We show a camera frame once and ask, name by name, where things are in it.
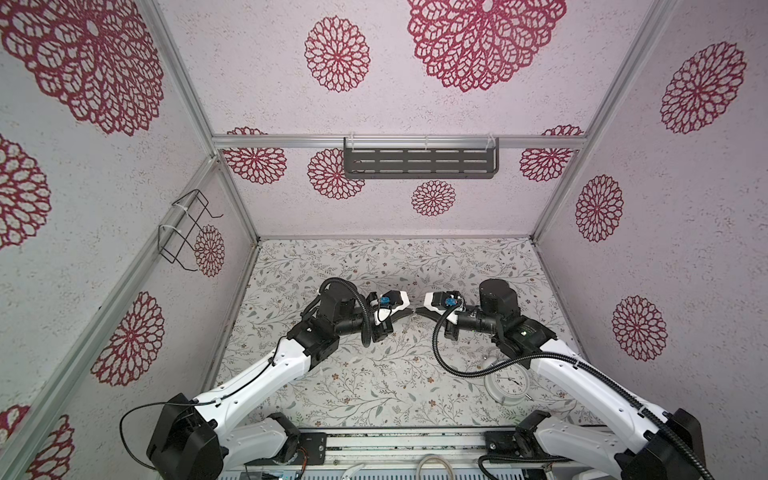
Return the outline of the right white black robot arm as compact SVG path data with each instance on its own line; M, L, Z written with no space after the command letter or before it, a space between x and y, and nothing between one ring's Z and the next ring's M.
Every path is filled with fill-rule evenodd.
M565 390L597 416L606 429L572 426L537 410L516 428L524 443L517 457L488 453L486 462L575 461L588 473L613 479L710 479L700 422L644 400L581 358L554 331L522 314L517 293L502 279L479 286L477 305L457 291L429 292L416 312L435 322L432 350L438 364L462 378L479 378L521 366ZM477 371L460 371L439 351L439 337L455 340L462 330L484 333L505 360Z

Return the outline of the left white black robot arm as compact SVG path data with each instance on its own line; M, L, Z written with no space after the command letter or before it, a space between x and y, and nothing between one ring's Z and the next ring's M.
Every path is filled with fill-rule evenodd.
M325 280L298 322L262 359L225 383L162 405L146 455L163 479L216 479L254 461L287 464L300 450L300 430L282 413L247 425L245 419L285 385L335 353L346 335L364 347L385 339L411 314L406 292L363 296L350 281Z

